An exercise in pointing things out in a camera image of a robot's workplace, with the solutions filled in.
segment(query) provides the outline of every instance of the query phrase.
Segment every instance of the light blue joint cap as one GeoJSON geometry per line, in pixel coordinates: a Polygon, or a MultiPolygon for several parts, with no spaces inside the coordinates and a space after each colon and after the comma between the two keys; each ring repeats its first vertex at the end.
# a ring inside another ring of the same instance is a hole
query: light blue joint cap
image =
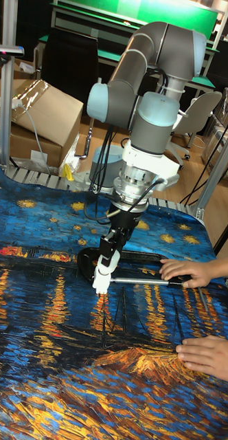
{"type": "Polygon", "coordinates": [[[207,39],[205,35],[200,34],[200,32],[196,32],[195,30],[192,32],[194,44],[194,76],[199,76],[203,66],[207,39]]]}
{"type": "Polygon", "coordinates": [[[108,86],[97,82],[92,86],[87,101],[87,114],[91,118],[105,122],[108,111],[108,86]]]}
{"type": "Polygon", "coordinates": [[[179,111],[179,101],[168,96],[148,91],[144,94],[138,113],[146,122],[158,127],[170,127],[179,111]]]}

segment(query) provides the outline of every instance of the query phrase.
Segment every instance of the blue fabric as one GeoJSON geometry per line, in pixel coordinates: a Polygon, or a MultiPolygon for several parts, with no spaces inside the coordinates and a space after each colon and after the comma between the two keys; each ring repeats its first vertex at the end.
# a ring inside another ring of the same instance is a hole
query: blue fabric
{"type": "MultiPolygon", "coordinates": [[[[195,289],[96,296],[76,257],[108,227],[83,205],[80,192],[0,170],[0,439],[228,439],[228,382],[187,370],[174,351],[186,337],[228,339],[223,280],[203,289],[208,313],[195,289]]],[[[108,207],[101,199],[99,215],[108,207]]],[[[153,206],[126,249],[214,258],[201,223],[153,206]]]]}

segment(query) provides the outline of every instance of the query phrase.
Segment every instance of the human hand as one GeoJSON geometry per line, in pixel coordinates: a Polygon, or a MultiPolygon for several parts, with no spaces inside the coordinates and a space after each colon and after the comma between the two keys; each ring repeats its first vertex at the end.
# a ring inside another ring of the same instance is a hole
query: human hand
{"type": "Polygon", "coordinates": [[[228,381],[228,340],[212,335],[184,339],[182,345],[176,346],[176,352],[190,370],[228,381]]]}
{"type": "Polygon", "coordinates": [[[191,280],[185,281],[183,287],[207,286],[212,279],[208,263],[194,261],[161,260],[163,266],[159,270],[162,280],[170,280],[173,276],[190,275],[191,280]]]}

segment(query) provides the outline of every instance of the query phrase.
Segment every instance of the black chair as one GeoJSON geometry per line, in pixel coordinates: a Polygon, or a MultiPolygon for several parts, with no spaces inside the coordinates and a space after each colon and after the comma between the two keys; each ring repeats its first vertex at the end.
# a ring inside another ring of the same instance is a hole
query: black chair
{"type": "MultiPolygon", "coordinates": [[[[98,41],[90,36],[52,28],[43,52],[41,79],[83,102],[87,114],[89,92],[98,81],[98,41]]],[[[93,119],[90,121],[84,154],[88,154],[93,119]]]]}

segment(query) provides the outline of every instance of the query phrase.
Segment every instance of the finger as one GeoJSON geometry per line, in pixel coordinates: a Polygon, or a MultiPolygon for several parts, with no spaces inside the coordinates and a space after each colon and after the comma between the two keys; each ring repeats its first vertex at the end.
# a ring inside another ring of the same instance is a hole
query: finger
{"type": "Polygon", "coordinates": [[[161,260],[161,263],[163,264],[162,267],[159,270],[159,273],[164,272],[165,270],[167,270],[169,267],[173,266],[173,265],[177,265],[180,262],[177,260],[161,260]]]}
{"type": "Polygon", "coordinates": [[[173,260],[172,258],[163,258],[160,260],[161,263],[169,263],[170,261],[177,261],[177,260],[173,260]]]}
{"type": "Polygon", "coordinates": [[[207,358],[213,358],[213,349],[209,349],[204,346],[199,345],[178,345],[176,347],[176,352],[178,354],[182,353],[180,359],[186,358],[187,355],[197,355],[197,356],[205,356],[207,358]]]}
{"type": "Polygon", "coordinates": [[[192,274],[192,270],[185,268],[184,265],[169,267],[167,270],[163,271],[163,276],[165,280],[170,280],[173,276],[191,275],[191,274],[192,274]]]}
{"type": "Polygon", "coordinates": [[[214,375],[214,368],[208,365],[194,364],[193,362],[186,362],[184,364],[189,370],[198,371],[199,373],[214,375]]]}
{"type": "Polygon", "coordinates": [[[194,364],[213,366],[213,358],[205,355],[178,353],[178,358],[184,362],[193,362],[194,364]]]}
{"type": "Polygon", "coordinates": [[[182,341],[183,345],[198,345],[200,347],[207,347],[208,349],[213,349],[215,346],[216,337],[206,336],[206,338],[188,338],[182,341]]]}
{"type": "Polygon", "coordinates": [[[201,281],[200,278],[191,279],[183,283],[183,287],[186,289],[194,289],[195,287],[204,287],[204,285],[205,285],[204,282],[201,281]]]}

